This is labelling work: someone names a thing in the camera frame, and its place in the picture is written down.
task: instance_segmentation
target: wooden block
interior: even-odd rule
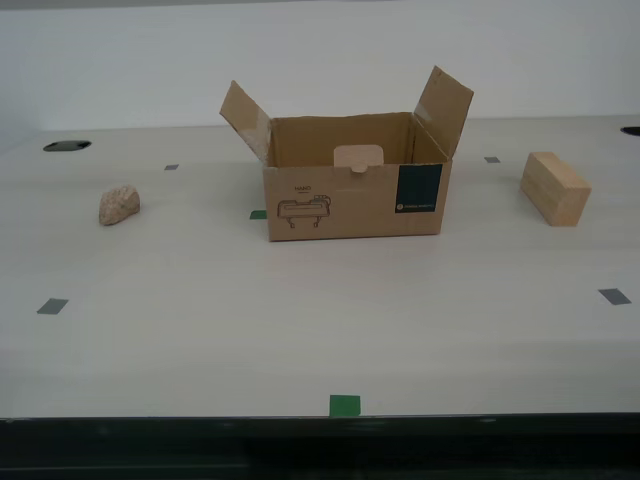
[[[575,227],[591,193],[591,185],[551,152],[529,154],[520,187],[554,227]]]

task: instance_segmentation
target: box handle cutout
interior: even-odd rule
[[[640,137],[640,127],[622,127],[620,129],[622,133],[627,135],[633,135],[634,137]]]
[[[369,167],[384,165],[380,145],[340,145],[333,150],[333,166],[349,167],[353,173],[365,173]]]

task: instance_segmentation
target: cardboard box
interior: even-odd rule
[[[271,241],[430,235],[472,97],[435,67],[413,113],[271,119],[235,82],[220,113],[263,163]]]

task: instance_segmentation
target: rock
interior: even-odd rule
[[[131,185],[125,185],[102,194],[98,217],[101,225],[113,225],[139,211],[138,191]]]

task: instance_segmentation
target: box flap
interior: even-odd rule
[[[222,115],[262,163],[267,165],[271,119],[235,81],[224,99]]]
[[[434,67],[413,112],[449,158],[458,147],[473,91]]]

